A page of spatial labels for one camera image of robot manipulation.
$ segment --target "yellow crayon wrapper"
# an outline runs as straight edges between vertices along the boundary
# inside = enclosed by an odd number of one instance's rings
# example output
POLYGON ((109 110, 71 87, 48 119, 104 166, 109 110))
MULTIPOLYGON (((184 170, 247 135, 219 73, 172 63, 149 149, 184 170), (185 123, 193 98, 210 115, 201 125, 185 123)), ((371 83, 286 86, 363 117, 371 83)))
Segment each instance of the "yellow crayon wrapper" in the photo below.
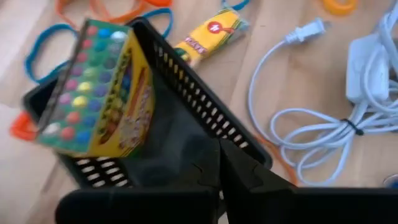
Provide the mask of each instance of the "yellow crayon wrapper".
POLYGON ((248 28, 249 23, 238 12, 226 7, 192 31, 175 46, 175 51, 194 67, 201 59, 241 37, 248 28))

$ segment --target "black object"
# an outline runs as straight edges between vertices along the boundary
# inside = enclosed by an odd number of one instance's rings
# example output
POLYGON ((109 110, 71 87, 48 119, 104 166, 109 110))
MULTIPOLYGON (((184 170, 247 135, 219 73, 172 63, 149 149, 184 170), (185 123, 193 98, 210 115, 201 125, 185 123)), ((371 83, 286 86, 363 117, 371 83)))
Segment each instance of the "black object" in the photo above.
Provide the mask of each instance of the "black object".
POLYGON ((56 221, 217 223, 221 186, 230 224, 396 222, 397 190, 297 188, 232 142, 219 142, 170 185, 76 190, 58 205, 56 221))
MULTIPOLYGON (((182 102, 205 133, 211 138, 230 139, 245 153, 270 169, 272 159, 268 153, 149 22, 139 17, 131 21, 128 26, 134 28, 133 31, 154 76, 160 76, 160 80, 174 92, 175 98, 182 102), (179 70, 178 75, 174 73, 175 68, 179 70)), ((56 80, 38 86, 24 97, 25 108, 34 120, 38 121, 40 118, 55 82, 56 80)), ((121 159, 107 157, 79 159, 61 154, 59 157, 81 187, 135 185, 121 159), (113 168, 117 168, 118 171, 109 172, 113 168)))
POLYGON ((350 121, 349 119, 345 118, 345 119, 341 119, 340 121, 347 122, 348 125, 353 127, 353 129, 355 130, 355 134, 356 135, 362 136, 362 135, 365 134, 362 129, 357 128, 356 125, 352 121, 350 121))

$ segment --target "white power cord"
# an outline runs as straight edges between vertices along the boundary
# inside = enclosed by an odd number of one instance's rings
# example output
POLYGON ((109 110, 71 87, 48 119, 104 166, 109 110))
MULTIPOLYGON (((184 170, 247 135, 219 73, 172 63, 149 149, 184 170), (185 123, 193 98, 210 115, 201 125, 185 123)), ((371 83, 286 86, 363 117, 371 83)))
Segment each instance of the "white power cord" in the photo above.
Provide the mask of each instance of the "white power cord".
POLYGON ((398 93, 398 83, 389 80, 389 64, 398 74, 398 51, 391 37, 391 30, 398 20, 398 3, 396 2, 391 12, 386 13, 381 19, 375 38, 355 40, 350 48, 347 71, 347 98, 355 106, 352 114, 345 120, 305 108, 291 108, 277 112, 269 123, 270 137, 257 122, 252 105, 254 85, 262 64, 277 49, 305 42, 311 37, 325 33, 325 23, 321 19, 309 23, 302 28, 296 28, 285 39, 275 45, 265 54, 259 62, 250 82, 248 91, 248 110, 254 127, 262 137, 280 146, 281 155, 290 166, 297 171, 298 179, 307 185, 326 186, 332 183, 341 173, 345 162, 351 152, 351 146, 356 134, 377 134, 398 130, 398 100, 392 100, 393 94, 398 93), (363 66, 358 69, 358 61, 363 60, 363 66), (298 128, 283 138, 276 131, 277 120, 287 113, 306 113, 321 118, 327 123, 314 124, 298 128), (304 143, 294 142, 294 137, 299 134, 318 131, 320 134, 313 140, 304 143), (334 153, 342 148, 341 159, 334 173, 323 182, 312 182, 304 179, 303 170, 311 169, 326 162, 334 153), (306 151, 307 153, 298 161, 291 161, 286 151, 306 151), (314 160, 315 154, 321 158, 314 160))

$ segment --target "crayola box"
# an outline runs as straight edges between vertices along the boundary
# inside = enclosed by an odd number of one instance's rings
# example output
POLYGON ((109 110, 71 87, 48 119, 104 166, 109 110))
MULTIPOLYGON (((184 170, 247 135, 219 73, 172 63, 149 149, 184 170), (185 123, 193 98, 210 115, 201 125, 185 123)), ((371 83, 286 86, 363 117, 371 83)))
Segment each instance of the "crayola box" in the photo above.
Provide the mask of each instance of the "crayola box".
POLYGON ((248 28, 249 23, 238 12, 224 7, 177 44, 175 51, 189 66, 195 67, 203 58, 242 37, 248 28))
POLYGON ((89 19, 37 140, 75 157, 131 155, 149 129, 152 92, 152 73, 131 28, 89 19))

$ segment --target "black cable tie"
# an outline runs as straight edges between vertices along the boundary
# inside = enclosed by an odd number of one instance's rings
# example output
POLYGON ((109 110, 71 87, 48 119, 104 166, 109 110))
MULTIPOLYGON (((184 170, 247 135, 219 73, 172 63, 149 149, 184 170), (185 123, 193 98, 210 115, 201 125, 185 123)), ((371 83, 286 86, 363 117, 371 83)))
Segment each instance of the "black cable tie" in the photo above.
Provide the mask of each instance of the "black cable tie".
POLYGON ((362 136, 362 135, 365 134, 365 133, 363 132, 363 130, 357 128, 356 125, 355 125, 352 121, 350 121, 349 119, 345 118, 345 119, 341 119, 340 121, 347 122, 347 124, 349 124, 351 127, 353 127, 353 129, 355 130, 355 134, 356 134, 356 135, 362 136))

